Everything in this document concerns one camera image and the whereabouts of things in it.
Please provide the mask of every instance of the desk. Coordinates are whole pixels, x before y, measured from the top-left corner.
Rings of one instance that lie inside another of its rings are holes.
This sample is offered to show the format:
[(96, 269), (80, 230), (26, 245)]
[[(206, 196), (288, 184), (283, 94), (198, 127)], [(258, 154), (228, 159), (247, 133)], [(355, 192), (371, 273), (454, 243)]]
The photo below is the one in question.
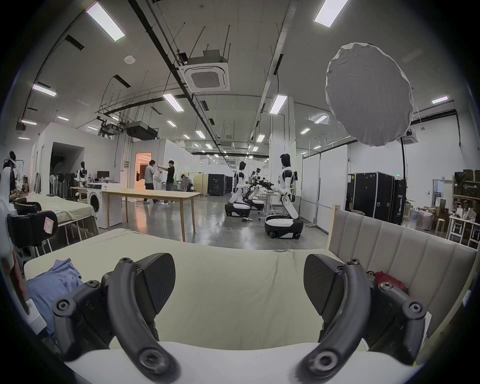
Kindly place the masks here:
[(137, 190), (133, 188), (122, 188), (118, 191), (102, 191), (108, 193), (107, 197), (107, 223), (110, 229), (110, 195), (125, 196), (125, 216), (128, 222), (128, 207), (127, 198), (136, 197), (141, 199), (156, 199), (156, 200), (173, 200), (180, 202), (180, 223), (181, 223), (181, 237), (185, 241), (185, 225), (183, 222), (183, 202), (190, 199), (192, 202), (192, 223), (193, 233), (195, 233), (195, 209), (193, 207), (194, 197), (199, 195), (197, 192), (177, 192), (177, 191), (158, 191), (158, 190)]
[[(479, 244), (479, 241), (475, 240), (473, 238), (473, 229), (475, 228), (475, 226), (478, 226), (480, 228), (479, 223), (475, 223), (474, 221), (471, 221), (471, 220), (465, 220), (465, 219), (462, 219), (462, 218), (459, 218), (459, 217), (455, 217), (454, 215), (451, 215), (449, 218), (450, 218), (450, 221), (448, 223), (448, 230), (447, 230), (447, 239), (448, 240), (452, 240), (452, 236), (458, 236), (458, 237), (460, 237), (460, 244), (461, 244), (462, 239), (463, 239), (463, 234), (465, 232), (465, 227), (467, 226), (467, 224), (471, 224), (472, 225), (472, 230), (470, 231), (470, 237), (468, 238), (467, 246), (468, 247), (470, 246), (470, 242), (474, 242), (474, 243)], [(453, 232), (453, 227), (455, 225), (455, 221), (461, 222), (461, 226), (462, 226), (461, 227), (461, 233)]]

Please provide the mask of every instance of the black t-shirt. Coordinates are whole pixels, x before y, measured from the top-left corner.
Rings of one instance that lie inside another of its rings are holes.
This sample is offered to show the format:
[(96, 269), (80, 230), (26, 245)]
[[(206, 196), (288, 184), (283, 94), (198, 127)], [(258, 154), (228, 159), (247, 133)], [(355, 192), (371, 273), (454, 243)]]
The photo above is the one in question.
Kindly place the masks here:
[(175, 167), (168, 167), (167, 183), (173, 183), (173, 174), (175, 173)]

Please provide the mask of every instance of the door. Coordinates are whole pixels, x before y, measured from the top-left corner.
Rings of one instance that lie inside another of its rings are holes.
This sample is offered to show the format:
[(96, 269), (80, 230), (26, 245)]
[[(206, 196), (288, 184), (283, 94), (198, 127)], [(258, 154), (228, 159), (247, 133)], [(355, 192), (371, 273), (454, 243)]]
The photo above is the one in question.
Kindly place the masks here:
[(135, 161), (134, 188), (145, 190), (145, 169), (152, 159), (152, 153), (137, 153)]

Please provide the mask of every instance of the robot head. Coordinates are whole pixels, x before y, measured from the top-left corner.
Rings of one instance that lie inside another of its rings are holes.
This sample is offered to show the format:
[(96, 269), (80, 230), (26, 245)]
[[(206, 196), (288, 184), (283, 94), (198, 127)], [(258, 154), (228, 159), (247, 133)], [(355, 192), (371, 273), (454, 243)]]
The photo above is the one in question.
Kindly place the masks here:
[(283, 155), (280, 156), (280, 159), (282, 160), (282, 167), (290, 167), (290, 155), (288, 153), (284, 153)]

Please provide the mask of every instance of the cream bed sheet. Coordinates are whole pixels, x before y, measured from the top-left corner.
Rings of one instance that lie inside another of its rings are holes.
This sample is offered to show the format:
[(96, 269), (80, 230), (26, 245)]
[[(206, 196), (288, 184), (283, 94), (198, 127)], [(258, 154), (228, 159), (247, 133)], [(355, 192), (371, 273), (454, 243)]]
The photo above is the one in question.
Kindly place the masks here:
[(156, 317), (160, 341), (206, 348), (262, 349), (317, 342), (322, 319), (303, 287), (310, 253), (219, 248), (114, 229), (26, 263), (26, 279), (71, 258), (82, 281), (101, 280), (122, 257), (173, 256), (176, 282)]
[(55, 212), (59, 224), (65, 221), (79, 220), (85, 219), (89, 216), (95, 216), (95, 211), (91, 205), (65, 200), (58, 196), (30, 193), (27, 196), (27, 201), (36, 201), (37, 203), (40, 203), (43, 210)]

